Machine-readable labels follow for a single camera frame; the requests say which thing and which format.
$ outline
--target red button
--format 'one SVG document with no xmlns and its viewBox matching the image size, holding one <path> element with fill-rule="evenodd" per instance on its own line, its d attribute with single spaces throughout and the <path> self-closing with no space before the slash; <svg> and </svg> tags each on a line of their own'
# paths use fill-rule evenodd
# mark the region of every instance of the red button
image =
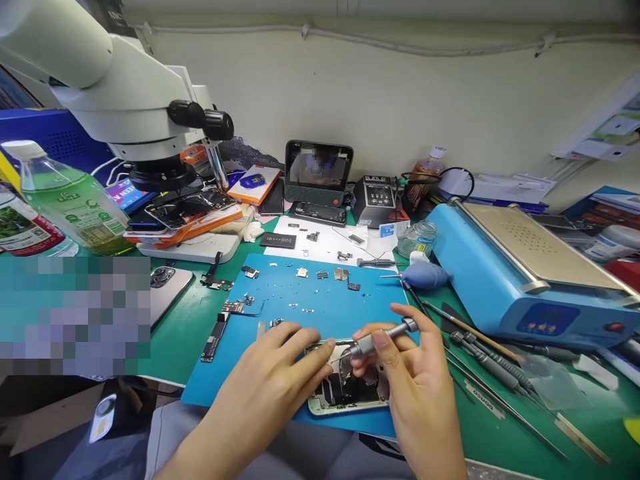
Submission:
<svg viewBox="0 0 640 480">
<path fill-rule="evenodd" d="M 606 331 L 612 331 L 614 333 L 622 333 L 625 329 L 625 326 L 622 323 L 609 323 L 605 325 Z"/>
</svg>

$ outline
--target microscope focus knob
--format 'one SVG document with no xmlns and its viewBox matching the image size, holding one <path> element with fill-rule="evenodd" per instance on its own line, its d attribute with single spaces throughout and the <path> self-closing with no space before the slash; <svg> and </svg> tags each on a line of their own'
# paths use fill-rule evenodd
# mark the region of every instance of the microscope focus knob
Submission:
<svg viewBox="0 0 640 480">
<path fill-rule="evenodd" d="M 205 126 L 202 127 L 210 140 L 230 140 L 233 138 L 233 120 L 231 116 L 218 110 L 205 110 Z"/>
<path fill-rule="evenodd" d="M 174 100 L 167 107 L 167 114 L 172 122 L 181 127 L 203 128 L 205 111 L 196 102 L 190 100 Z"/>
</svg>

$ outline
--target silver phone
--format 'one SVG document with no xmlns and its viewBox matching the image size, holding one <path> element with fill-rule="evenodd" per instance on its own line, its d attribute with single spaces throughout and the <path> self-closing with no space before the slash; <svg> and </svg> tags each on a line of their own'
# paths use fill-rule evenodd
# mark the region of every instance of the silver phone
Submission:
<svg viewBox="0 0 640 480">
<path fill-rule="evenodd" d="M 314 343 L 305 349 L 309 353 L 324 341 Z M 318 389 L 307 403 L 312 415 L 334 415 L 389 406 L 389 381 L 379 365 L 369 365 L 362 378 L 353 375 L 349 358 L 333 361 L 354 345 L 353 340 L 336 340 L 329 358 L 333 373 L 322 380 Z"/>
<path fill-rule="evenodd" d="M 192 271 L 172 267 L 158 267 L 151 272 L 151 331 L 187 289 L 193 277 Z"/>
</svg>

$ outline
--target blue silicone mat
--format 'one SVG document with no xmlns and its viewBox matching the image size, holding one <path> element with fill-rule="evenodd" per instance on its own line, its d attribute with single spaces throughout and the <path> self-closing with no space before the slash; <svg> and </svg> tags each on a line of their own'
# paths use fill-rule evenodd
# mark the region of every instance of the blue silicone mat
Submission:
<svg viewBox="0 0 640 480">
<path fill-rule="evenodd" d="M 277 263 L 277 266 L 269 266 L 270 263 Z M 229 292 L 229 300 L 236 301 L 243 298 L 245 293 L 250 294 L 255 301 L 245 306 L 243 313 L 259 313 L 259 316 L 230 315 L 213 362 L 198 361 L 193 369 L 182 394 L 184 403 L 211 406 L 240 356 L 255 341 L 259 321 L 266 322 L 268 328 L 270 321 L 284 318 L 286 321 L 299 322 L 303 327 L 317 328 L 322 339 L 350 339 L 353 332 L 366 323 L 400 322 L 400 317 L 389 309 L 389 304 L 407 303 L 399 280 L 380 278 L 380 275 L 390 274 L 389 270 L 258 254 L 248 255 L 245 265 L 260 270 L 260 274 L 258 278 L 250 279 L 240 272 Z M 296 276 L 300 267 L 308 269 L 308 278 Z M 359 283 L 360 291 L 348 290 L 346 281 L 335 280 L 333 269 L 338 267 L 350 271 L 349 280 Z M 329 278 L 318 279 L 316 274 L 319 271 L 326 271 Z M 297 303 L 298 306 L 290 307 L 290 303 Z M 306 313 L 303 309 L 312 309 L 314 312 Z M 418 334 L 412 336 L 417 341 Z M 316 417 L 309 412 L 305 403 L 294 420 L 395 437 L 388 408 Z"/>
</svg>

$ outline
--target hand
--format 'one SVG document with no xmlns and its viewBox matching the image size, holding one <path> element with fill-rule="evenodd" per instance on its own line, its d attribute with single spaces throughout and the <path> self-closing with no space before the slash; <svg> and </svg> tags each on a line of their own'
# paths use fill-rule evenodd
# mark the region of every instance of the hand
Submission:
<svg viewBox="0 0 640 480">
<path fill-rule="evenodd" d="M 196 478 L 208 471 L 214 478 L 235 478 L 333 372 L 327 364 L 333 339 L 296 361 L 318 340 L 318 330 L 298 323 L 283 322 L 268 330 L 244 352 L 205 418 L 161 473 L 169 469 L 190 478 L 185 472 L 193 472 Z"/>
<path fill-rule="evenodd" d="M 372 333 L 376 352 L 353 357 L 353 374 L 361 377 L 372 362 L 384 366 L 398 443 L 419 479 L 466 479 L 453 382 L 440 330 L 414 307 L 392 303 L 391 310 L 413 318 L 420 328 L 420 346 L 406 333 L 392 339 L 382 331 L 394 327 L 394 323 L 365 325 L 353 339 Z"/>
</svg>

